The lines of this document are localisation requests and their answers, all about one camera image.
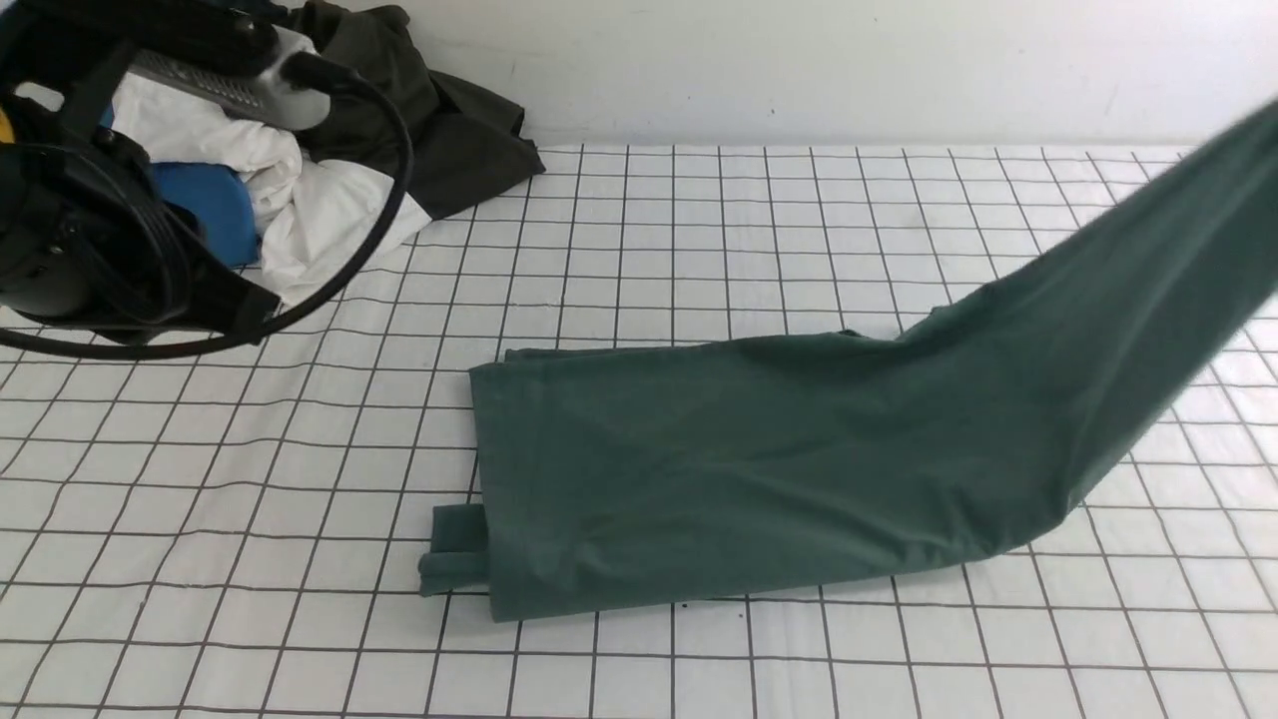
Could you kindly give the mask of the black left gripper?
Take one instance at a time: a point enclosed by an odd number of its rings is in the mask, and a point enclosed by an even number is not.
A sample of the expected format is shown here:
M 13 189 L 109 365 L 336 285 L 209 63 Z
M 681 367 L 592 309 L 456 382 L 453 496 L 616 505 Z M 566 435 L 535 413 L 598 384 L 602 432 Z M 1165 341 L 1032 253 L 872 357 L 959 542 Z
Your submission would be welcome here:
M 167 331 L 238 335 L 279 309 L 222 266 L 187 209 L 124 204 L 150 156 L 109 124 L 69 132 L 32 100 L 3 102 L 3 307 L 141 346 Z

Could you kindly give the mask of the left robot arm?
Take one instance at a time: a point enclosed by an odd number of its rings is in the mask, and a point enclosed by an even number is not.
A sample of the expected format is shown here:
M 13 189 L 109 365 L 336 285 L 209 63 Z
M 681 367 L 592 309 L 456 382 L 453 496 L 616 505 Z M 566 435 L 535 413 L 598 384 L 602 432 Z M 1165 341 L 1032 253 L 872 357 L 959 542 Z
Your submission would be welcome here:
M 155 167 L 109 126 L 146 54 L 180 49 L 150 3 L 14 1 L 3 11 L 3 307 L 132 352 L 169 331 L 265 338 L 279 298 L 210 250 Z

